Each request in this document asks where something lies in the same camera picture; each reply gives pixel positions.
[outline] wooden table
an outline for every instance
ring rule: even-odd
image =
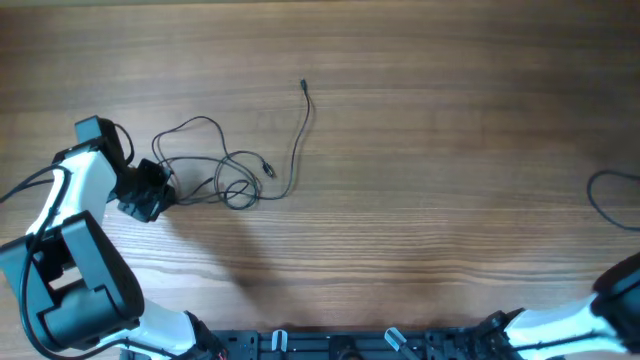
[[[74,145],[93,114],[129,130],[135,163],[156,133],[208,115],[230,150],[274,165],[277,193],[304,77],[315,108],[290,197],[175,207],[150,224],[107,206],[104,230],[147,297],[213,329],[421,329],[556,306],[640,244],[585,196],[598,169],[640,172],[638,14],[612,3],[0,10],[0,190]],[[221,154],[204,123],[163,145]],[[213,172],[181,166],[185,189]],[[634,184],[597,190],[638,219]],[[2,205],[3,243],[47,191]],[[1,284],[0,358],[33,358]]]

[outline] cable connector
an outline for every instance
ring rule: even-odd
[[[272,179],[276,177],[276,172],[273,170],[273,166],[266,161],[262,162],[262,170],[264,170],[264,173],[267,174],[268,177]]]

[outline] black wire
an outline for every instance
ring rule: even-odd
[[[302,134],[304,133],[307,123],[309,122],[309,115],[311,113],[311,99],[309,98],[309,93],[307,91],[307,82],[304,79],[300,81],[300,87],[302,88],[302,92],[306,100],[306,105],[307,105],[306,114],[305,114],[304,122],[302,123],[300,131],[296,136],[296,140],[293,145],[293,149],[291,151],[289,181],[287,182],[287,186],[284,189],[284,191],[277,196],[263,196],[262,195],[263,187],[260,179],[256,176],[254,172],[249,170],[249,168],[247,168],[245,165],[234,160],[234,157],[242,154],[256,157],[261,162],[262,169],[264,170],[265,174],[267,174],[267,176],[269,176],[270,178],[274,178],[275,173],[273,171],[273,167],[271,166],[271,164],[269,164],[260,154],[255,153],[253,151],[240,150],[240,151],[235,151],[230,153],[229,150],[227,149],[227,143],[224,137],[224,132],[222,131],[222,127],[215,120],[206,116],[196,116],[176,126],[173,129],[163,131],[158,135],[156,135],[151,141],[151,150],[153,151],[153,155],[156,157],[156,160],[160,165],[163,165],[163,166],[166,165],[167,167],[170,167],[171,163],[179,160],[201,160],[201,161],[211,161],[216,163],[216,168],[213,176],[206,179],[202,183],[200,183],[192,191],[189,191],[188,195],[182,196],[181,198],[179,198],[177,200],[177,204],[188,206],[188,205],[201,204],[201,203],[215,204],[215,203],[222,202],[233,210],[243,210],[253,206],[258,200],[279,200],[289,195],[295,179],[294,170],[295,170],[296,152],[298,149],[300,139],[302,138]],[[174,157],[164,156],[164,153],[162,152],[162,149],[160,147],[160,140],[162,139],[162,137],[164,135],[179,131],[184,126],[186,126],[187,124],[189,124],[194,120],[206,120],[212,123],[216,127],[216,129],[218,130],[218,133],[220,134],[222,150],[224,151],[224,156],[222,158],[218,159],[218,158],[213,158],[208,156],[174,156]],[[225,167],[229,167],[232,170],[236,171],[240,175],[240,179],[233,181],[231,184],[229,184],[223,189],[220,185],[220,175],[222,173],[222,170]],[[213,192],[210,194],[202,195],[202,196],[196,196],[196,193],[207,184],[213,185]],[[238,196],[242,196],[246,198],[246,202],[240,205],[237,205],[237,203],[234,204],[230,201]]]
[[[604,210],[602,210],[602,208],[600,208],[600,205],[598,205],[596,203],[595,199],[593,198],[593,184],[595,183],[595,181],[598,178],[600,178],[601,176],[604,176],[604,175],[617,176],[617,177],[621,177],[623,179],[628,179],[628,180],[633,180],[633,181],[638,181],[638,182],[640,182],[640,176],[627,174],[627,173],[623,173],[623,172],[616,171],[616,170],[601,170],[601,171],[598,171],[595,174],[591,175],[591,177],[589,178],[589,181],[587,182],[587,198],[589,199],[589,203],[591,204],[591,206],[593,206],[593,208],[598,212],[598,214],[600,214],[600,216],[602,216],[605,220],[607,220],[611,224],[613,224],[613,225],[615,225],[615,226],[617,226],[617,227],[619,227],[619,228],[621,228],[623,230],[640,231],[640,226],[627,226],[627,225],[624,225],[624,224],[618,222],[617,220],[613,219],[606,212],[604,212]]]
[[[53,204],[51,205],[51,207],[49,208],[47,217],[45,218],[44,222],[42,223],[42,225],[40,225],[40,228],[38,229],[38,231],[34,234],[33,238],[31,239],[31,244],[29,244],[29,248],[27,250],[27,256],[25,256],[25,260],[24,260],[24,264],[22,266],[22,272],[21,272],[21,276],[20,276],[20,283],[19,283],[19,293],[18,293],[18,304],[20,307],[20,321],[22,322],[22,327],[24,328],[25,334],[27,336],[27,339],[29,339],[29,342],[31,343],[31,345],[36,349],[36,351],[38,351],[40,353],[40,355],[44,356],[45,358],[49,358],[49,359],[54,359],[54,360],[85,360],[87,358],[90,358],[94,355],[97,355],[111,347],[113,347],[114,345],[124,345],[125,347],[136,347],[138,349],[141,350],[145,350],[148,352],[152,352],[152,353],[156,353],[162,356],[166,356],[169,358],[176,358],[176,355],[171,354],[167,351],[165,351],[164,349],[157,349],[148,345],[144,345],[144,344],[140,344],[134,341],[131,341],[129,339],[118,339],[118,340],[114,340],[111,341],[107,344],[104,344],[94,350],[91,350],[89,352],[86,352],[82,355],[78,355],[78,356],[61,356],[58,355],[54,352],[52,352],[51,350],[47,349],[44,345],[42,345],[40,343],[40,341],[38,341],[38,338],[35,334],[35,332],[33,331],[33,326],[31,324],[31,319],[29,319],[29,309],[28,309],[28,293],[27,293],[27,289],[28,289],[28,283],[29,283],[29,272],[31,270],[31,261],[33,259],[33,255],[39,250],[38,245],[40,244],[40,242],[42,241],[44,234],[46,232],[47,227],[51,224],[51,222],[53,221],[53,219],[55,218],[55,216],[58,213],[58,209],[60,207],[60,204],[62,203],[62,200],[64,199],[64,196],[69,188],[69,183],[71,181],[71,172],[60,165],[54,164],[54,165],[50,165],[47,166],[46,168],[43,168],[39,171],[37,171],[36,173],[34,173],[33,175],[29,176],[28,178],[26,178],[25,180],[23,180],[20,184],[18,184],[13,190],[9,191],[7,194],[5,194],[2,198],[0,198],[0,203],[4,203],[5,201],[7,201],[11,196],[19,193],[22,190],[28,189],[30,187],[33,186],[37,186],[37,185],[42,185],[42,184],[46,184],[46,183],[51,183],[53,182],[53,180],[49,179],[49,180],[41,180],[41,181],[34,181],[32,182],[34,179],[36,179],[37,177],[41,176],[44,173],[47,173],[49,171],[52,170],[61,170],[64,173],[64,177],[63,177],[63,181],[62,181],[62,186],[60,187],[60,190],[58,192],[58,194],[56,195],[56,198],[53,202]]]
[[[129,156],[127,156],[127,158],[125,159],[125,164],[129,165],[133,161],[133,157],[136,154],[135,151],[133,150],[133,140],[131,140],[131,136],[129,135],[127,130],[125,130],[124,127],[122,127],[122,125],[120,124],[113,124],[113,125],[118,129],[120,129],[124,133],[124,135],[127,137],[127,140],[129,141],[129,149],[131,150],[131,152],[129,153]]]
[[[572,342],[588,340],[588,339],[593,339],[593,338],[598,338],[598,337],[610,337],[610,336],[609,335],[605,335],[605,334],[599,334],[599,333],[596,333],[596,332],[590,332],[588,334],[573,336],[573,337],[566,338],[566,339],[560,339],[560,340],[549,341],[549,342],[544,342],[544,343],[540,342],[540,343],[531,344],[531,345],[522,345],[522,346],[516,346],[516,347],[506,347],[504,349],[509,351],[509,352],[518,352],[518,351],[525,351],[525,350],[539,350],[539,349],[545,349],[545,348],[549,348],[549,347],[560,346],[560,345],[569,344],[569,343],[572,343]]]

